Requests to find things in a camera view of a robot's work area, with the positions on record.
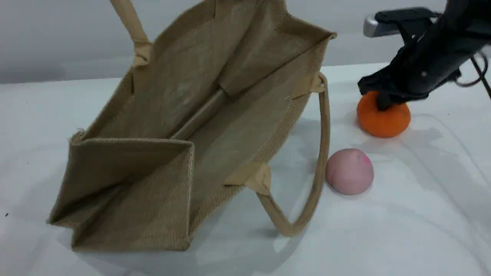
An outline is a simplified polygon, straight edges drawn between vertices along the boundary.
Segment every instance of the bag handle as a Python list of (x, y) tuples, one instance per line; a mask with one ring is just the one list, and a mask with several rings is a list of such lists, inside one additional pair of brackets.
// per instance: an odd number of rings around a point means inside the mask
[(259, 200), (263, 204), (264, 209), (271, 218), (271, 221), (276, 226), (278, 231), (286, 237), (292, 237), (299, 234), (312, 219), (314, 211), (321, 197), (321, 191), (324, 186), (324, 171), (326, 169), (327, 157), (329, 152), (330, 140), (330, 114), (329, 114), (329, 95), (327, 92), (327, 79), (319, 72), (319, 78), (322, 80), (324, 87), (318, 86), (311, 91), (319, 92), (319, 88), (323, 91), (319, 93), (319, 104), (321, 111), (321, 145), (319, 149), (319, 158), (315, 169), (314, 182), (308, 196), (307, 202), (303, 207), (300, 216), (294, 223), (290, 223), (288, 218), (281, 211), (281, 208), (275, 202), (271, 194), (256, 193)]
[(148, 40), (131, 0), (110, 0), (121, 22), (133, 41), (133, 67), (147, 65), (152, 55), (152, 42)]
[(295, 236), (300, 233), (314, 215), (322, 188), (324, 187), (324, 170), (326, 168), (327, 155), (329, 152), (330, 118), (327, 79), (320, 72), (313, 80), (311, 77), (308, 79), (311, 82), (311, 88), (308, 92), (319, 93), (321, 111), (321, 146), (319, 149), (319, 158), (317, 159), (312, 189), (310, 190), (307, 202), (297, 220), (293, 224), (290, 223), (271, 195), (271, 170), (267, 163), (252, 162), (244, 164), (224, 181), (225, 185), (246, 186), (255, 191), (275, 227), (286, 237)]

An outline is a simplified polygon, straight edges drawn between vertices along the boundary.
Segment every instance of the handle loop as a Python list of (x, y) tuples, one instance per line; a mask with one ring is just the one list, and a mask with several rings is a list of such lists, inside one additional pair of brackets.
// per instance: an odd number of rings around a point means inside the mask
[(330, 139), (330, 114), (329, 114), (329, 95), (327, 92), (327, 79), (319, 72), (319, 78), (322, 83), (318, 87), (313, 87), (311, 91), (320, 92), (319, 88), (322, 88), (322, 92), (319, 93), (319, 104), (321, 111), (321, 145), (319, 149), (319, 158), (317, 159), (317, 166), (315, 169), (314, 182), (312, 189), (308, 196), (307, 202), (303, 207), (300, 216), (294, 223), (288, 221), (288, 218), (281, 211), (281, 208), (275, 202), (271, 194), (256, 193), (259, 200), (263, 204), (264, 209), (271, 218), (271, 221), (276, 226), (278, 231), (286, 237), (292, 237), (299, 234), (312, 219), (314, 211), (321, 197), (321, 191), (324, 186), (324, 171), (326, 169), (327, 157), (329, 152), (329, 139)]
[(133, 41), (133, 67), (145, 66), (150, 62), (152, 43), (148, 40), (131, 0), (110, 0), (121, 22)]

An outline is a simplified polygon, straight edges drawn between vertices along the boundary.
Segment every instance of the robotic arm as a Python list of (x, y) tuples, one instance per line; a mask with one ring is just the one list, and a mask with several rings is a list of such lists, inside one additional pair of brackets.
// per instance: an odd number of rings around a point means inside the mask
[[(400, 33), (404, 46), (391, 63), (358, 82), (362, 95), (378, 91), (377, 108), (426, 99), (446, 82), (458, 83), (459, 67), (471, 59), (491, 97), (481, 49), (491, 43), (491, 0), (447, 0), (443, 14), (426, 8), (381, 11), (365, 20), (365, 36)], [(485, 60), (481, 71), (474, 56)]]

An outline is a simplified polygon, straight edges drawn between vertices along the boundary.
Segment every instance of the pink stress ball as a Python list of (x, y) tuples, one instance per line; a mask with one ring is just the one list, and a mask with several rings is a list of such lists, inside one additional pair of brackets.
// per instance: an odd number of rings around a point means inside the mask
[(362, 193), (373, 182), (372, 162), (359, 149), (342, 149), (327, 161), (326, 178), (329, 184), (342, 194)]

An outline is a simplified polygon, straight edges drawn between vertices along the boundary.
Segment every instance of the black cable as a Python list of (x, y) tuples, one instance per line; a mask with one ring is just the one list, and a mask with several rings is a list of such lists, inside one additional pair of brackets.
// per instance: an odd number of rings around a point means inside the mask
[(471, 86), (474, 86), (476, 84), (478, 84), (480, 81), (483, 81), (486, 82), (486, 84), (484, 85), (486, 87), (487, 85), (487, 81), (486, 81), (486, 78), (484, 77), (484, 75), (487, 73), (488, 71), (488, 66), (489, 66), (489, 61), (488, 61), (488, 57), (486, 56), (486, 54), (483, 52), (483, 51), (478, 51), (477, 54), (479, 56), (481, 56), (481, 58), (483, 59), (483, 62), (484, 62), (484, 69), (481, 70), (481, 68), (479, 67), (479, 65), (477, 64), (476, 62), (476, 59), (474, 57), (471, 57), (470, 58), (470, 61), (472, 61), (472, 64), (474, 65), (474, 68), (476, 68), (476, 71), (477, 71), (477, 74), (479, 75), (479, 77), (473, 81), (473, 82), (469, 82), (469, 83), (460, 83), (459, 81), (455, 81), (455, 84), (460, 86), (460, 87), (471, 87)]
[(486, 89), (486, 92), (488, 93), (488, 96), (491, 99), (491, 87), (490, 87), (488, 81), (486, 80), (486, 78), (484, 77), (485, 72), (481, 71), (481, 68), (479, 68), (479, 65), (477, 64), (477, 61), (474, 57), (471, 57), (470, 61), (472, 61), (472, 65), (474, 65), (474, 68), (476, 68), (477, 74), (479, 75), (479, 78), (483, 82), (484, 88)]

